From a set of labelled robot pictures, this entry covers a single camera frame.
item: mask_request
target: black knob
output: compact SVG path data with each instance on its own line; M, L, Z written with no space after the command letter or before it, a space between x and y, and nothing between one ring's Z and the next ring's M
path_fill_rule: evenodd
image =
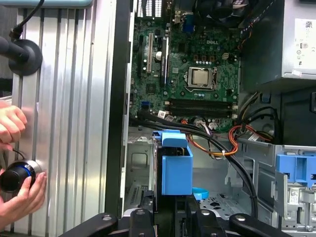
M40 47L27 39L9 42L0 37L0 55L9 59L9 68L19 76L35 73L43 59Z
M24 180L30 175L30 171L22 166L12 167L0 176L1 190L7 193L20 190Z
M0 189L7 193L18 192L27 177L32 177L32 185L40 172L39 165L33 160L17 161L0 176Z

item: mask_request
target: cpu socket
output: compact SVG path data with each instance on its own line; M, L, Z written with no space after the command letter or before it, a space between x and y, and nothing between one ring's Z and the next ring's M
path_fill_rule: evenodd
M186 89L193 90L214 90L213 70L211 68L195 68L190 67L188 76L185 79L188 84Z

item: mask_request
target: screw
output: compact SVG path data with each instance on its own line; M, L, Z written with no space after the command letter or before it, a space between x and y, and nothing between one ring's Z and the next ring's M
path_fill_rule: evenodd
M137 214L137 215L144 215L145 212L144 212L143 210L139 210L139 211L136 212L136 214Z
M208 215L209 215L209 211L208 211L208 210L202 210L202 214L203 214L204 216L208 216Z
M239 221L245 221L246 218L244 218L243 216L235 216L235 218Z
M313 232L314 228L312 226L306 226L306 231Z
M110 220L112 220L112 217L111 216L104 216L102 220L110 221Z

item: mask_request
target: motherboard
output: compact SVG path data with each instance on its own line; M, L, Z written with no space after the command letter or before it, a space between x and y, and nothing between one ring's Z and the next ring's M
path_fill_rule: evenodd
M236 118L239 31L195 26L189 12L172 18L135 19L130 114L201 119L226 132Z

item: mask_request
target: blue ring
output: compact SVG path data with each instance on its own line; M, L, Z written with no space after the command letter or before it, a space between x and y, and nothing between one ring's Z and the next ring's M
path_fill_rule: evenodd
M192 193L196 200L201 201L203 199L208 199L208 190L201 188L192 188Z
M18 165L17 167L21 167L21 168L25 169L25 171L27 172L27 174L28 174L29 176L32 175L31 172L30 172L25 166Z

